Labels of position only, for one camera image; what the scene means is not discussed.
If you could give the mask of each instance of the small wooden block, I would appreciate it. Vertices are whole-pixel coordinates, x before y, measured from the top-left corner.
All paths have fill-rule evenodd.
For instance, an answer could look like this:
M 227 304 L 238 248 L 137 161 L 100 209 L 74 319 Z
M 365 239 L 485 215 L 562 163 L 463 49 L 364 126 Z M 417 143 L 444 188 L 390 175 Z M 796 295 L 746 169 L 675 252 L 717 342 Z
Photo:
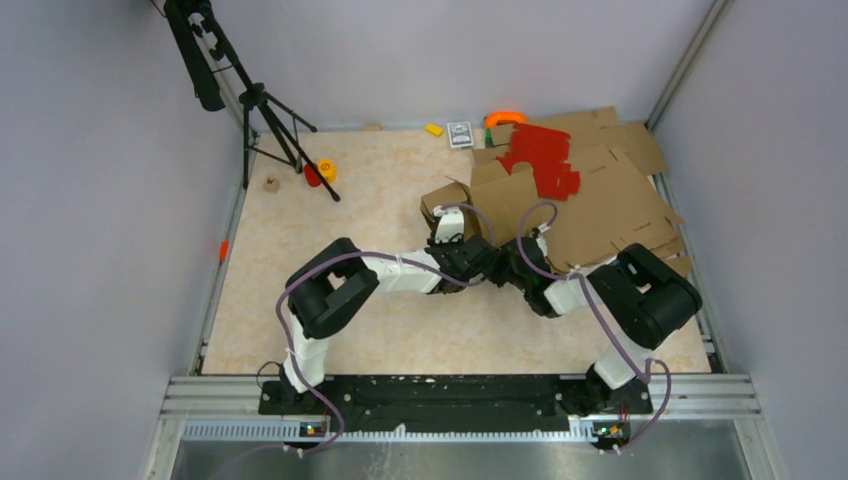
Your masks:
M 266 192 L 277 193 L 277 190 L 280 189 L 280 181 L 274 177 L 268 177 L 262 184 L 262 188 Z

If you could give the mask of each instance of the metal frame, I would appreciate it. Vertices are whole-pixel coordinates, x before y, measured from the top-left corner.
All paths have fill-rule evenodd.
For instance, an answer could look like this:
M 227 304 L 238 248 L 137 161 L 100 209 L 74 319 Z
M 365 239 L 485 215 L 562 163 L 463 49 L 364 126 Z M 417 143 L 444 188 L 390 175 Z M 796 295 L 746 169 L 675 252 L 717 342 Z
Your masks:
M 244 118 L 242 116 L 241 104 L 238 101 L 238 95 L 233 90 L 233 86 L 227 78 L 226 72 L 228 66 L 221 65 L 218 60 L 215 60 L 209 54 L 209 50 L 211 50 L 214 45 L 209 43 L 209 39 L 206 35 L 203 35 L 200 41 L 204 46 L 204 48 L 201 48 L 200 51 L 203 53 L 203 57 L 206 58 L 206 63 L 210 65 L 209 68 L 212 70 L 212 75 L 218 81 L 218 87 L 221 89 L 221 98 L 224 100 L 224 105 L 227 106 L 227 113 L 238 127 L 239 134 L 241 134 Z
M 730 0 L 715 0 L 711 5 L 704 21 L 686 49 L 677 69 L 669 79 L 656 106 L 654 107 L 646 126 L 653 130 L 662 119 L 668 105 L 690 71 L 704 42 L 714 31 L 715 25 L 722 18 Z M 229 95 L 232 90 L 229 85 L 222 85 Z M 228 107 L 236 123 L 241 126 L 238 109 Z M 654 177 L 657 191 L 672 206 L 675 205 L 674 195 L 667 179 L 662 176 Z M 232 213 L 228 222 L 227 238 L 232 242 L 238 228 L 238 219 L 244 205 L 244 191 L 239 190 L 235 199 Z M 688 244 L 685 230 L 682 230 L 684 243 Z M 698 276 L 697 262 L 693 257 L 693 273 L 690 280 L 696 287 L 702 285 Z M 218 300 L 226 274 L 228 259 L 219 267 L 215 284 L 210 293 L 203 333 L 196 346 L 195 355 L 190 371 L 197 375 L 202 368 L 202 359 L 212 331 L 212 323 L 217 312 Z M 698 316 L 699 326 L 704 340 L 704 346 L 709 357 L 717 359 L 711 362 L 714 371 L 723 371 L 719 357 L 721 342 L 716 336 L 715 329 L 710 325 L 713 311 L 709 302 L 705 301 L 704 309 Z M 582 378 L 582 375 L 564 375 L 564 378 Z M 672 375 L 672 396 L 666 413 L 660 417 L 660 422 L 706 422 L 714 420 L 731 420 L 734 422 L 737 435 L 742 447 L 742 453 L 747 462 L 750 476 L 753 480 L 772 480 L 786 478 L 783 466 L 776 454 L 771 437 L 765 425 L 762 410 L 756 396 L 753 384 L 747 374 L 674 374 Z M 272 380 L 276 377 L 258 377 L 258 380 Z M 178 450 L 181 440 L 218 440 L 218 441 L 286 441 L 295 438 L 296 431 L 292 419 L 260 416 L 258 414 L 259 395 L 261 389 L 257 386 L 257 377 L 253 375 L 239 376 L 187 376 L 174 377 L 168 386 L 165 399 L 160 411 L 159 423 L 156 429 L 153 445 L 150 450 L 145 476 L 148 480 L 166 480 L 171 478 L 173 468 L 178 460 Z M 655 381 L 649 386 L 653 402 L 662 399 L 666 391 L 664 382 Z M 651 415 L 633 415 L 633 420 L 647 420 Z M 489 441 L 489 442 L 557 442 L 557 441 L 586 441 L 593 431 L 592 422 L 608 422 L 617 419 L 614 415 L 591 415 L 583 419 L 574 418 L 574 427 L 570 432 L 554 432 L 552 434 L 410 434 L 405 431 L 386 433 L 361 434 L 352 432 L 343 435 L 340 442 L 460 442 L 460 441 Z
M 580 379 L 581 375 L 563 375 Z M 259 377 L 260 381 L 276 377 Z M 764 432 L 762 410 L 753 384 L 745 374 L 674 374 L 672 394 L 660 422 L 704 422 L 732 420 L 736 424 L 743 453 L 754 480 L 782 478 L 775 468 L 774 449 Z M 664 382 L 648 385 L 653 402 L 666 392 Z M 180 442 L 206 441 L 300 441 L 296 425 L 312 418 L 280 418 L 258 413 L 260 388 L 252 375 L 174 377 L 168 385 L 159 416 L 156 438 L 145 477 L 171 478 Z M 633 415 L 634 421 L 651 415 Z M 594 422 L 616 421 L 616 415 L 573 417 L 568 432 L 525 434 L 417 434 L 404 430 L 385 433 L 347 433 L 339 442 L 585 442 L 594 437 Z

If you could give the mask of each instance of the flattened cardboard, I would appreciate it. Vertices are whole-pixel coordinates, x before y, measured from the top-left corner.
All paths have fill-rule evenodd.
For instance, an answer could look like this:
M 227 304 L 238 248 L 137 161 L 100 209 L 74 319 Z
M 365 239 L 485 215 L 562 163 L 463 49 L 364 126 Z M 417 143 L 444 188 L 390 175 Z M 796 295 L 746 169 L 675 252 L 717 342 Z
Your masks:
M 533 168 L 526 163 L 513 167 L 512 175 L 506 173 L 500 162 L 490 162 L 471 171 L 470 185 L 453 182 L 434 190 L 421 197 L 421 213 L 430 231 L 435 230 L 436 219 L 432 214 L 438 205 L 468 201 L 477 207 L 492 223 L 495 234 L 493 245 L 500 247 L 513 238 L 518 231 L 518 222 L 524 213 L 533 205 L 539 203 L 536 194 L 536 182 L 533 179 Z M 476 215 L 463 212 L 465 215 L 465 239 L 474 233 L 479 233 L 486 240 L 488 232 L 482 227 Z M 544 209 L 538 209 L 527 219 L 524 235 L 548 220 Z
M 490 243 L 500 247 L 515 238 L 521 217 L 530 207 L 539 203 L 533 168 L 527 163 L 519 163 L 513 167 L 512 175 L 508 175 L 500 162 L 476 167 L 471 171 L 469 197 L 471 204 L 480 209 L 492 223 L 495 239 Z M 546 215 L 550 213 L 543 209 L 533 212 L 522 234 L 527 235 L 544 223 Z M 488 236 L 487 233 L 482 235 L 483 238 Z
M 683 221 L 621 148 L 599 146 L 569 158 L 580 192 L 555 202 L 559 221 L 545 233 L 548 259 L 559 271 L 603 261 L 631 243 L 648 249 L 679 237 Z
M 668 170 L 659 144 L 642 122 L 580 131 L 571 136 L 570 143 L 571 155 L 599 145 L 620 147 L 643 175 L 655 175 Z
M 681 277 L 686 277 L 692 271 L 692 258 L 691 257 L 674 257 L 667 258 L 663 260 L 666 265 L 671 267 L 672 270 L 677 272 Z
M 439 205 L 467 203 L 468 195 L 465 188 L 465 185 L 462 183 L 454 181 L 421 197 L 421 214 L 424 215 L 424 221 L 427 222 L 427 226 L 430 227 L 431 232 L 436 230 L 436 217 L 433 215 L 433 209 Z M 463 232 L 463 236 L 465 239 L 468 239 L 474 234 L 477 219 L 471 218 L 472 215 L 469 215 L 465 210 L 463 210 L 462 214 L 465 216 L 465 231 Z
M 506 155 L 508 151 L 509 145 L 494 148 L 475 148 L 471 150 L 471 156 L 474 157 L 474 165 L 479 167 L 494 162 L 498 157 Z
M 656 248 L 652 248 L 651 252 L 654 255 L 660 258 L 667 258 L 673 255 L 677 255 L 678 253 L 683 252 L 683 237 L 677 236 L 671 239 L 671 241 L 660 245 Z
M 615 107 L 603 107 L 594 110 L 533 118 L 525 123 L 568 132 L 573 136 L 575 133 L 583 130 L 591 131 L 615 125 L 618 123 L 618 113 L 615 111 Z M 512 137 L 512 125 L 507 124 L 492 127 L 489 129 L 489 132 L 491 132 L 492 145 L 508 145 L 509 139 Z

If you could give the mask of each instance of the black mounting base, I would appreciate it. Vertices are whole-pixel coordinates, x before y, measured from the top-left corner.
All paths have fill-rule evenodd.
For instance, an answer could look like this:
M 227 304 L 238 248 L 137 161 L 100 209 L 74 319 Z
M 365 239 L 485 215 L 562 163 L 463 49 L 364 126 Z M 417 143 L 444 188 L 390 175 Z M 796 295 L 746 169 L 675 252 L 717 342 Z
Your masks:
M 335 375 L 316 387 L 344 416 L 348 431 L 543 432 L 569 429 L 568 415 L 618 413 L 619 403 L 585 411 L 585 378 L 560 375 Z M 653 411 L 643 384 L 628 389 L 631 414 Z M 288 381 L 262 385 L 260 415 L 323 415 L 324 404 Z M 330 414 L 331 430 L 338 419 Z

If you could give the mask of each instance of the white wall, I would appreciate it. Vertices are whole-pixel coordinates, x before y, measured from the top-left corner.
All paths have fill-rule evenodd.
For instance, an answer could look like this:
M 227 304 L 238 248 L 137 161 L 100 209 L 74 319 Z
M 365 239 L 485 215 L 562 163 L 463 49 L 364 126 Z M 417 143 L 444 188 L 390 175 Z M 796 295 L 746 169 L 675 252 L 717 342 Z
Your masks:
M 0 10 L 0 477 L 135 479 L 197 338 L 237 128 L 146 1 Z
M 791 478 L 844 478 L 848 3 L 736 2 L 658 136 Z
M 646 119 L 710 3 L 250 0 L 214 9 L 254 81 L 319 127 L 361 127 L 609 104 Z

